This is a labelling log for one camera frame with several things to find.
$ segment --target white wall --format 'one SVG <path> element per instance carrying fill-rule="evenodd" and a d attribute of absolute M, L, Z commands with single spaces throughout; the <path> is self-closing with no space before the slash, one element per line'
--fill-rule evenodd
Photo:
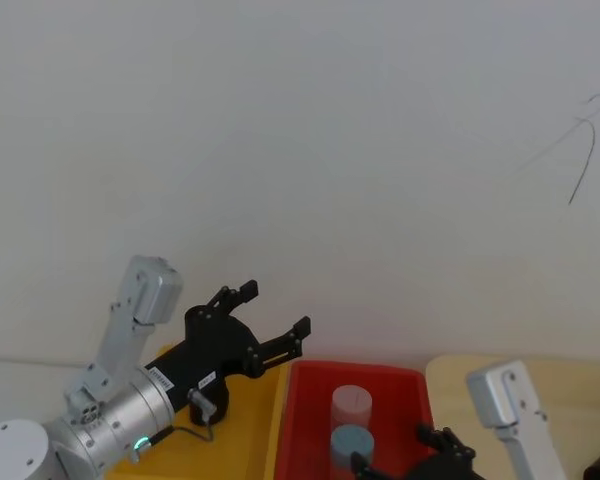
<path fill-rule="evenodd" d="M 0 2 L 0 357 L 95 354 L 129 257 L 314 355 L 600 357 L 600 1 Z"/>

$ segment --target red plastic bin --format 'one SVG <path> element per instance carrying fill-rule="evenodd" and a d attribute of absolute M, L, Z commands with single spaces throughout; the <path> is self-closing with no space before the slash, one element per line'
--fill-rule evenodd
<path fill-rule="evenodd" d="M 331 396 L 340 385 L 359 385 L 373 397 L 369 430 L 373 466 L 402 476 L 429 451 L 415 436 L 432 424 L 427 385 L 420 372 L 395 367 L 299 361 L 291 367 L 276 480 L 326 480 L 330 462 Z"/>

